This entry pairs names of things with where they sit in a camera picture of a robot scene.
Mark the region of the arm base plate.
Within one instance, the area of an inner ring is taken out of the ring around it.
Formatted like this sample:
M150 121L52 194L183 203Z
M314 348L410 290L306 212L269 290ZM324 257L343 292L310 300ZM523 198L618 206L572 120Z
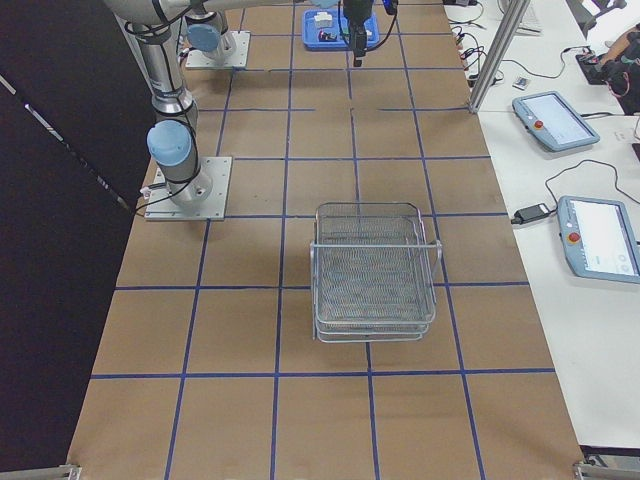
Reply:
M191 70L245 69L251 33L249 31L192 30L187 36L192 50L186 68Z
M152 188L144 208L144 218L148 221L200 221L225 218L226 202L232 170L231 157L199 158L200 173L175 197L167 187L164 172L156 167Z

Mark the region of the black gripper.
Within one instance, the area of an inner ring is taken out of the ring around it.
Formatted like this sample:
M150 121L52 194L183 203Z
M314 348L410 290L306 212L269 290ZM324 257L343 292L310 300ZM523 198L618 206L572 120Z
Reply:
M370 0L345 0L344 15L348 21L349 49L352 52L354 66L360 67L366 56L365 22L371 17Z

